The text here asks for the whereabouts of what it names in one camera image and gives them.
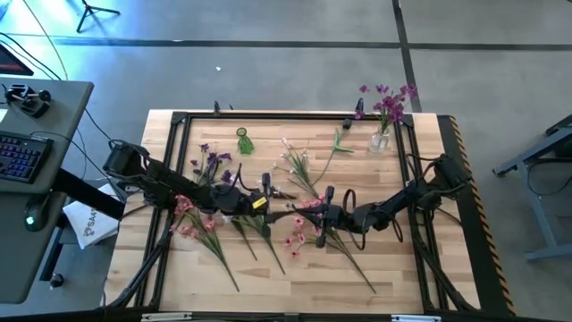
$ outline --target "yellow and black hazard tape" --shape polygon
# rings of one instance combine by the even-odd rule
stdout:
[[[453,131],[455,132],[455,136],[457,137],[458,149],[460,150],[461,157],[463,158],[463,162],[465,163],[465,168],[472,174],[471,172],[471,164],[468,162],[468,155],[465,151],[465,146],[463,144],[463,139],[461,138],[461,133],[458,130],[457,120],[455,117],[450,116],[450,122],[453,127]],[[481,201],[481,197],[479,195],[479,191],[476,188],[475,179],[471,178],[469,182],[471,189],[473,191],[473,196],[475,197],[476,209],[479,213],[481,218],[481,225],[483,226],[483,230],[486,236],[486,240],[489,243],[489,250],[491,251],[492,261],[496,266],[497,275],[499,276],[500,287],[502,288],[502,292],[504,297],[507,300],[507,307],[509,308],[510,313],[516,316],[515,307],[512,304],[512,299],[510,298],[509,286],[507,285],[507,279],[505,278],[504,274],[502,273],[501,262],[499,261],[499,253],[497,252],[497,248],[494,246],[494,240],[492,239],[491,229],[489,224],[486,220],[486,215],[484,214],[484,207],[483,202]]]

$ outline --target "yellow label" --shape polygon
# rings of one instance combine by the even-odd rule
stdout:
[[[252,207],[254,209],[259,208],[260,206],[264,205],[267,202],[266,197],[262,197],[261,199],[258,199],[257,201],[252,203]]]

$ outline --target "black mouse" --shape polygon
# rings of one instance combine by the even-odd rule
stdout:
[[[47,200],[49,194],[33,195],[24,208],[24,226],[31,232],[38,232],[46,227],[49,211]]]

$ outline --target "tripod leg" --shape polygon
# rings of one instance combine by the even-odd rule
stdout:
[[[118,12],[117,10],[99,8],[99,7],[94,7],[94,6],[92,6],[91,9],[94,9],[94,10],[97,10],[97,11],[102,11],[102,12],[104,12],[104,13],[122,14],[122,13]]]
[[[78,28],[76,29],[77,33],[81,33],[81,25],[83,25],[83,21],[86,20],[86,17],[88,16],[88,12],[89,12],[89,9],[86,7],[86,10],[83,12],[83,15],[81,16],[80,24],[78,25]]]

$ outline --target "concrete floor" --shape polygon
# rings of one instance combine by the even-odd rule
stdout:
[[[399,41],[391,0],[93,0],[122,15],[98,14],[99,24],[88,19],[78,35],[79,2],[29,0],[48,33],[71,40]],[[565,0],[402,0],[400,6],[409,42],[572,44],[572,4]],[[14,1],[0,31],[19,34],[33,55],[63,75],[29,17]],[[88,109],[111,137],[139,142],[151,108],[211,108],[218,100],[240,109],[347,110],[362,83],[406,81],[399,49],[160,44],[58,46],[70,79],[95,83]],[[534,50],[412,50],[412,67],[423,112],[458,119],[518,315],[570,320],[572,258],[524,260],[524,251],[544,246],[525,187],[516,174],[497,179],[491,173],[572,110],[572,50],[521,49]],[[89,155],[102,165],[104,137],[89,119],[80,128]],[[83,158],[70,150],[64,166],[80,173]],[[570,173],[558,171],[560,178]],[[99,176],[88,170],[88,178]],[[547,190],[559,185],[543,184]],[[565,230],[560,239],[567,237]],[[113,241],[84,251],[66,247],[57,270],[72,282],[51,292],[36,283],[22,305],[0,305],[0,316],[95,308],[112,249]]]

